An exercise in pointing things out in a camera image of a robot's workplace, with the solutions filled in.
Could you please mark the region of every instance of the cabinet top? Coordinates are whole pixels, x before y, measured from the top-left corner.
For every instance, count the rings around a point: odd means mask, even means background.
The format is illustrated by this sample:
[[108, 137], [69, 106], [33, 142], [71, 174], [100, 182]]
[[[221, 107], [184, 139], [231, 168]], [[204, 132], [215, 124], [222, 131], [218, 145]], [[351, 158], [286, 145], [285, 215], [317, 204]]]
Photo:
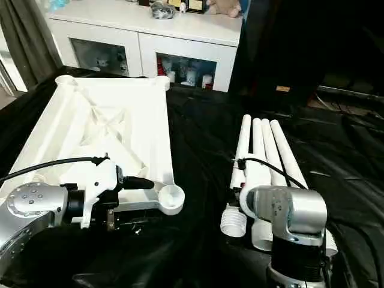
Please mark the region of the cabinet top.
[[152, 18], [151, 9], [126, 0], [76, 0], [48, 18], [237, 47], [242, 18], [176, 13], [173, 19]]

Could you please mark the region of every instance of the floor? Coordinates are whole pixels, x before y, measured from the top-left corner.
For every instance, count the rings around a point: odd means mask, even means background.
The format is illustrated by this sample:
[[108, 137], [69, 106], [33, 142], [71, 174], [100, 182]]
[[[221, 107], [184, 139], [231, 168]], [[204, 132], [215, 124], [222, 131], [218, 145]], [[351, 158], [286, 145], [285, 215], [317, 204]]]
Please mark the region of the floor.
[[4, 88], [0, 86], [0, 110], [15, 99], [13, 96], [9, 96]]

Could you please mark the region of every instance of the cable connector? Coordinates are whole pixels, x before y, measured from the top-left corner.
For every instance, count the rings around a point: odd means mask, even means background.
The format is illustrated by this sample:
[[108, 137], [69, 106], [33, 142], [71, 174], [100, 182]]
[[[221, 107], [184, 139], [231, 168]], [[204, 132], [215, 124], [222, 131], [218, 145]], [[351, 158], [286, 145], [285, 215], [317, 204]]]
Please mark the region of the cable connector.
[[109, 160], [108, 153], [104, 157], [92, 157], [91, 162], [94, 163], [96, 166], [98, 166], [100, 163], [102, 163], [104, 160]]
[[245, 162], [247, 162], [245, 159], [237, 159], [238, 167], [240, 170], [245, 170]]

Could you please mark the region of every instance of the black cable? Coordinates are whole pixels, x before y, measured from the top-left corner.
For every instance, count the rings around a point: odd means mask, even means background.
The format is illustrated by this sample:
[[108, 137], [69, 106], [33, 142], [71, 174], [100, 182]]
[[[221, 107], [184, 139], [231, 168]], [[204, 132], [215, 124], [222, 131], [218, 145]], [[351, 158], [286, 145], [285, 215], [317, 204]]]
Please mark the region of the black cable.
[[103, 162], [105, 159], [109, 159], [108, 156], [105, 157], [77, 157], [77, 158], [68, 158], [68, 159], [61, 159], [61, 160], [55, 160], [55, 161], [49, 161], [45, 163], [41, 163], [35, 166], [31, 166], [28, 168], [24, 168], [22, 170], [13, 172], [11, 174], [8, 174], [7, 176], [4, 176], [0, 178], [0, 184], [4, 182], [5, 180], [20, 176], [22, 174], [35, 171], [41, 168], [49, 167], [49, 166], [54, 166], [54, 165], [59, 165], [59, 164], [65, 164], [65, 163], [73, 163], [73, 162], [84, 162], [84, 161], [91, 161], [95, 165], [99, 165], [101, 162]]
[[301, 188], [301, 189], [307, 189], [306, 186], [302, 185], [299, 181], [297, 181], [295, 178], [291, 177], [290, 175], [288, 175], [286, 172], [284, 171], [281, 171], [279, 168], [276, 168], [275, 166], [269, 164], [268, 162], [265, 162], [263, 160], [260, 160], [260, 159], [257, 159], [257, 158], [244, 158], [244, 159], [238, 159], [238, 165], [239, 165], [239, 168], [244, 170], [245, 169], [245, 162], [246, 161], [255, 161], [255, 162], [258, 162], [260, 164], [263, 164], [265, 166], [267, 166], [268, 168], [272, 169], [273, 171], [276, 171], [277, 173], [283, 175], [284, 177], [286, 177], [290, 182], [294, 183], [297, 187]]

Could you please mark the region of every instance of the glass cabinet door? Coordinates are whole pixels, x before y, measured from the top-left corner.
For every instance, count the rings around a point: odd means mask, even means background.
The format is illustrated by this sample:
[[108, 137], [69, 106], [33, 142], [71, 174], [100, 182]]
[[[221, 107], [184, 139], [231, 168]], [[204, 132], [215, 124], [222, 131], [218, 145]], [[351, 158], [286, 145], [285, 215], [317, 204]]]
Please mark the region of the glass cabinet door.
[[80, 68], [129, 77], [123, 46], [70, 38]]
[[64, 65], [115, 75], [143, 75], [136, 32], [50, 19]]
[[237, 47], [139, 33], [143, 75], [227, 92]]
[[216, 62], [156, 53], [157, 74], [168, 76], [173, 83], [212, 89]]

